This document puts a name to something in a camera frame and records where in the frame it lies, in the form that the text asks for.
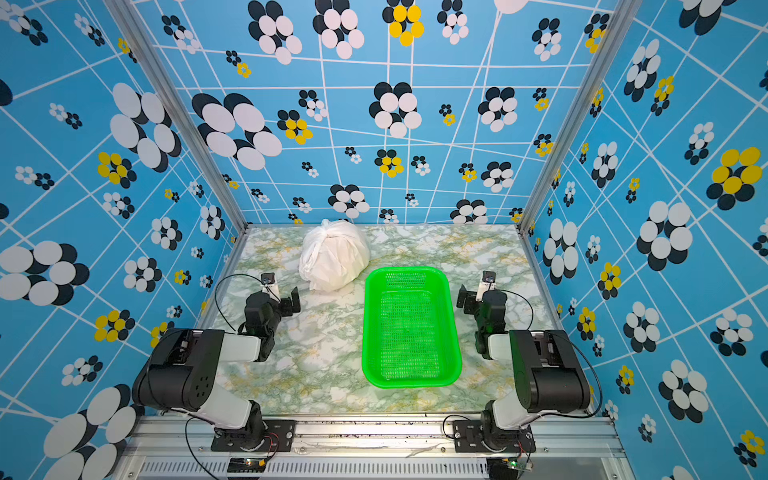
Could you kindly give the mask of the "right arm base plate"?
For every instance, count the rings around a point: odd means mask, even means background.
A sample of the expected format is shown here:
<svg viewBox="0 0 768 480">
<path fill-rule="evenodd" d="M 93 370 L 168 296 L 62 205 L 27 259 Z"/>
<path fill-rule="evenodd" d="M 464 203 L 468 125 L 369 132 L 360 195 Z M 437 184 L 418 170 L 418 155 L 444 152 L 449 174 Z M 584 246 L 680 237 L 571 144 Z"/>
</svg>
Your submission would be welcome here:
<svg viewBox="0 0 768 480">
<path fill-rule="evenodd" d="M 449 436 L 457 453 L 532 454 L 536 444 L 530 428 L 503 430 L 481 420 L 451 421 Z"/>
</svg>

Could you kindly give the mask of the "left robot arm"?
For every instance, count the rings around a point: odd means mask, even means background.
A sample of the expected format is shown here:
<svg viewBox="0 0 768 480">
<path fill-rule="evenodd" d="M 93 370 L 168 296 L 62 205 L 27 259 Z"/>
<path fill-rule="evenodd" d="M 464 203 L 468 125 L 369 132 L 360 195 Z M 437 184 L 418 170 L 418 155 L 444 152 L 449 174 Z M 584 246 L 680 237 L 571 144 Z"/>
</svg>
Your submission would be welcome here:
<svg viewBox="0 0 768 480">
<path fill-rule="evenodd" d="M 159 340 L 141 372 L 132 397 L 136 404 L 174 411 L 213 427 L 215 452 L 264 452 L 291 449 L 296 422 L 263 418 L 261 406 L 216 382 L 225 363 L 261 363 L 275 346 L 281 320 L 301 311 L 300 295 L 276 298 L 269 288 L 251 294 L 245 321 L 234 333 L 221 329 L 169 330 Z"/>
</svg>

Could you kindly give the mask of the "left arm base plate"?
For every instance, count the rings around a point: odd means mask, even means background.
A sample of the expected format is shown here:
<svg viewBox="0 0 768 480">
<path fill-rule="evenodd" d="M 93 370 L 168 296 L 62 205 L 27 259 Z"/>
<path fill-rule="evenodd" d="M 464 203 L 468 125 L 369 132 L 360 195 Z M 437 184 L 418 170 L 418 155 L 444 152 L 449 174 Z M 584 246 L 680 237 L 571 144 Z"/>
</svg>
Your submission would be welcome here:
<svg viewBox="0 0 768 480">
<path fill-rule="evenodd" d="M 214 429 L 211 450 L 214 452 L 289 452 L 297 422 L 289 419 L 258 420 L 237 430 Z"/>
</svg>

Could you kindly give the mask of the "white plastic bag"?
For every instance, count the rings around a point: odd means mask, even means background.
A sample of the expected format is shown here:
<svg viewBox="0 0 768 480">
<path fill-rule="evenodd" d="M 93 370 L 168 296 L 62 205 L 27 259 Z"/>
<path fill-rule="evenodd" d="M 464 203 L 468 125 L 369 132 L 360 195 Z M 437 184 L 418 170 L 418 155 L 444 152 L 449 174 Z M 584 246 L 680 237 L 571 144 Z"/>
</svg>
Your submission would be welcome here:
<svg viewBox="0 0 768 480">
<path fill-rule="evenodd" d="M 323 220 L 304 237 L 299 275 L 312 291 L 336 291 L 354 281 L 367 268 L 370 257 L 360 228 L 345 220 Z"/>
</svg>

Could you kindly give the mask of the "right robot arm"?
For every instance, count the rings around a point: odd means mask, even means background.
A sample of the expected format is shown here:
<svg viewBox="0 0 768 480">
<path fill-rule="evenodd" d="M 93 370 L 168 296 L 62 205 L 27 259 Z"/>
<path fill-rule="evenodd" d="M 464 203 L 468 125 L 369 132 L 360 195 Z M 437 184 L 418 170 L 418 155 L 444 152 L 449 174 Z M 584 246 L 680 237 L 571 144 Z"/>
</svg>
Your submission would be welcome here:
<svg viewBox="0 0 768 480">
<path fill-rule="evenodd" d="M 510 367 L 514 379 L 514 391 L 489 401 L 481 412 L 482 447 L 531 453 L 534 421 L 548 416 L 594 416 L 589 410 L 591 390 L 576 348 L 564 331 L 506 327 L 509 294 L 491 285 L 479 291 L 461 287 L 456 306 L 476 322 L 476 351 L 486 360 Z"/>
</svg>

